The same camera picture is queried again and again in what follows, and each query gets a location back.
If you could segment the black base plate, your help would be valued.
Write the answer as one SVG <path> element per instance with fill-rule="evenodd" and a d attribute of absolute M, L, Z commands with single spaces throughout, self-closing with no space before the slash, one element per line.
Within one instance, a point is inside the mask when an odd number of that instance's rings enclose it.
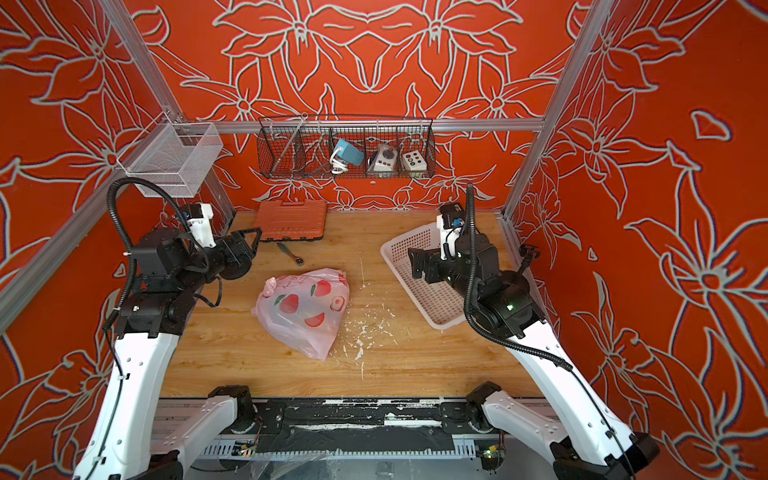
<path fill-rule="evenodd" d="M 463 397 L 259 398 L 249 427 L 228 427 L 254 454 L 453 454 L 474 457 L 505 440 Z"/>

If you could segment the pink plastic bag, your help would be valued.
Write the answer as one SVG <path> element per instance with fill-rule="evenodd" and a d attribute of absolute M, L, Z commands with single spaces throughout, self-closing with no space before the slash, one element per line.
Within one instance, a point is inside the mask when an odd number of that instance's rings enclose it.
<path fill-rule="evenodd" d="M 346 272 L 323 268 L 268 279 L 251 314 L 285 346 L 324 361 L 349 300 Z"/>

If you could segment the right black round stand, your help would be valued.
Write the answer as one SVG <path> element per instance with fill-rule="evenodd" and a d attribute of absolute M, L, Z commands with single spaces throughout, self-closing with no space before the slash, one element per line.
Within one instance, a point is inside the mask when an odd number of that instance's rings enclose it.
<path fill-rule="evenodd" d="M 517 272 L 520 275 L 523 275 L 531 266 L 532 262 L 541 256 L 540 249 L 531 244 L 522 244 L 518 249 L 518 253 L 521 261 Z"/>

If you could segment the white button box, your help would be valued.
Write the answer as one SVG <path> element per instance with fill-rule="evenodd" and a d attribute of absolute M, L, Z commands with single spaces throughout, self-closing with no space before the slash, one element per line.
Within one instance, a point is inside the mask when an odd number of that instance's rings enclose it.
<path fill-rule="evenodd" d="M 422 154 L 409 151 L 401 155 L 404 171 L 412 178 L 423 178 L 428 173 L 428 165 Z"/>

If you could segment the white knob device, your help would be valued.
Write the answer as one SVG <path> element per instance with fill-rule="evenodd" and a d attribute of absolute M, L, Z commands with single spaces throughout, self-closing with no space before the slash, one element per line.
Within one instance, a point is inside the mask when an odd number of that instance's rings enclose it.
<path fill-rule="evenodd" d="M 398 164 L 398 151 L 395 147 L 382 143 L 377 146 L 368 165 L 369 173 L 393 173 Z"/>

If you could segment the green handled screwdriver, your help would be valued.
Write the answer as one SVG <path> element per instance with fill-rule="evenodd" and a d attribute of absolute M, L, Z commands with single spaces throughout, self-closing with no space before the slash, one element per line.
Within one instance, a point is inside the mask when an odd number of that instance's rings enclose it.
<path fill-rule="evenodd" d="M 280 242 L 278 242 L 278 243 L 277 243 L 277 246 L 278 246 L 278 248 L 279 248 L 279 249 L 280 249 L 280 250 L 281 250 L 283 253 L 285 253 L 286 255 L 288 255 L 288 256 L 289 256 L 289 257 L 290 257 L 290 258 L 291 258 L 291 259 L 292 259 L 292 260 L 293 260 L 293 261 L 294 261 L 294 262 L 295 262 L 297 265 L 301 266 L 301 265 L 303 265 L 303 264 L 304 264 L 304 260 L 303 260 L 301 257 L 299 257 L 298 255 L 294 254 L 294 253 L 293 253 L 293 252 L 292 252 L 292 251 L 289 249 L 289 247 L 288 247 L 288 246 L 286 246 L 285 244 L 283 244 L 283 243 L 280 243 Z"/>

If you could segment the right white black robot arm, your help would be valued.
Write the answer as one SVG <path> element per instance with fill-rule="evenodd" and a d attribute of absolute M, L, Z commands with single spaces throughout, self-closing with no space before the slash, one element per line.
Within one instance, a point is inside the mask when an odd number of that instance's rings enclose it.
<path fill-rule="evenodd" d="M 464 205 L 441 208 L 437 226 L 439 247 L 408 251 L 412 277 L 457 292 L 471 329 L 514 356 L 557 416 L 539 415 L 487 382 L 467 397 L 476 421 L 521 441 L 559 479 L 635 478 L 660 448 L 619 419 L 572 364 L 524 276 L 538 251 L 524 245 L 519 268 L 501 269 L 497 248 L 477 227 L 472 184 Z"/>

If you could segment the white plastic basket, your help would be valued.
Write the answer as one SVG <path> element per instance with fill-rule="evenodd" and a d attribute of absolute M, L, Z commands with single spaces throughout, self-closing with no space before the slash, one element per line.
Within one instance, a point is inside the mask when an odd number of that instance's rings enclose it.
<path fill-rule="evenodd" d="M 385 242 L 380 254 L 426 322 L 436 330 L 447 330 L 465 322 L 463 298 L 440 277 L 427 282 L 427 270 L 414 278 L 409 256 L 410 249 L 436 249 L 439 240 L 433 220 Z"/>

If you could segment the blue white device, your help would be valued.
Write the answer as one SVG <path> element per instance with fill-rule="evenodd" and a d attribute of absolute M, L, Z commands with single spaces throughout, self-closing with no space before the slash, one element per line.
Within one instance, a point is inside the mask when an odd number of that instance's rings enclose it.
<path fill-rule="evenodd" d="M 359 167 L 365 159 L 364 153 L 353 144 L 340 139 L 332 148 L 329 162 L 333 175 L 344 174 L 350 166 Z"/>

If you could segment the orange tool case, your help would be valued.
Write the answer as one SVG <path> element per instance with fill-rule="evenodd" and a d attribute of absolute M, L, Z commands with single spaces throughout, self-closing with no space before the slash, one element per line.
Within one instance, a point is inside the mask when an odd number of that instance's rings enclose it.
<path fill-rule="evenodd" d="M 325 200 L 262 202 L 255 227 L 262 241 L 315 241 L 324 236 L 327 213 Z"/>

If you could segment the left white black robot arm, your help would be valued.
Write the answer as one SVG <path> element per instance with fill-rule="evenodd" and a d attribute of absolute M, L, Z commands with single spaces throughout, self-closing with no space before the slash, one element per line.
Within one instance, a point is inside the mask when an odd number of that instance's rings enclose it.
<path fill-rule="evenodd" d="M 149 189 L 170 206 L 174 227 L 156 228 L 133 241 L 120 217 L 117 196 L 128 186 Z M 207 204 L 179 206 L 160 186 L 137 177 L 114 181 L 108 214 L 129 266 L 116 306 L 102 326 L 113 359 L 110 380 L 76 479 L 181 479 L 203 450 L 225 430 L 248 433 L 261 425 L 250 390 L 224 385 L 159 444 L 151 442 L 162 385 L 197 303 L 220 302 L 201 293 L 248 273 L 262 232 L 258 228 L 216 236 Z"/>

